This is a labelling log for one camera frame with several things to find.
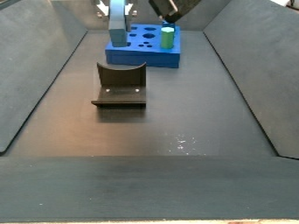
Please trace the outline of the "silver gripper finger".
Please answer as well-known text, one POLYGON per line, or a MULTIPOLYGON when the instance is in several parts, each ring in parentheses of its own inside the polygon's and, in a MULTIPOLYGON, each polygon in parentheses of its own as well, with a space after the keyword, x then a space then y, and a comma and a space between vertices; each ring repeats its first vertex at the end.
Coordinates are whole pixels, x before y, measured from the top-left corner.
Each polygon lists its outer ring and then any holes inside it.
POLYGON ((108 13, 110 13, 108 6, 104 4, 104 2, 102 0, 96 0, 96 6, 98 6, 99 10, 102 11, 102 15, 107 17, 108 13))
POLYGON ((126 0, 126 30, 131 31, 131 20, 136 16, 136 0, 126 0))

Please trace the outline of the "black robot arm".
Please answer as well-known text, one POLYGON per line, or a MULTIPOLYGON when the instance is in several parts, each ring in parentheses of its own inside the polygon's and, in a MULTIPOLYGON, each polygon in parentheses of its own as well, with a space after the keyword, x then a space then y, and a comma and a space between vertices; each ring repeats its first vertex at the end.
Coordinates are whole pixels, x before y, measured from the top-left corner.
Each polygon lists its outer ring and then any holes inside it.
MULTIPOLYGON (((136 14, 138 0, 92 0, 102 16, 108 18, 108 29, 131 30, 131 17, 136 14)), ((174 24, 202 0, 148 0, 154 12, 166 22, 174 24)))

